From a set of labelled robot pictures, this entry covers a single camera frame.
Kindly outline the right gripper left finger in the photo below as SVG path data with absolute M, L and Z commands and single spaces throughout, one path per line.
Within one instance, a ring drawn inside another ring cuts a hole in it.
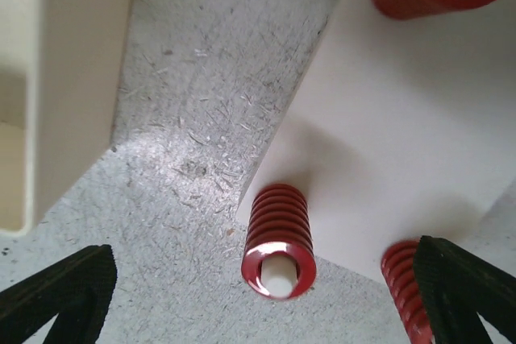
M 1 292 L 1 342 L 23 343 L 50 320 L 45 343 L 95 343 L 117 281 L 110 245 L 88 246 Z

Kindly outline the long red spring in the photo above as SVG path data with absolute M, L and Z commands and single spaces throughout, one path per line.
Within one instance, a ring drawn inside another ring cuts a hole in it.
M 433 333 L 414 275 L 418 240 L 405 240 L 389 247 L 381 258 L 381 273 L 411 343 L 432 343 Z

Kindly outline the cream plastic tray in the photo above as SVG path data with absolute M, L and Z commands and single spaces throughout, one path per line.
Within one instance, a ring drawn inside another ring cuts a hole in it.
M 1 232 L 33 230 L 110 145 L 131 0 L 1 0 Z

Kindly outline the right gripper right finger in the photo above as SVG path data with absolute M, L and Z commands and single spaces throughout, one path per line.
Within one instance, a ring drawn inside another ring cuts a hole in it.
M 515 342 L 515 278 L 445 238 L 424 235 L 414 274 L 437 343 L 491 343 L 482 321 Z

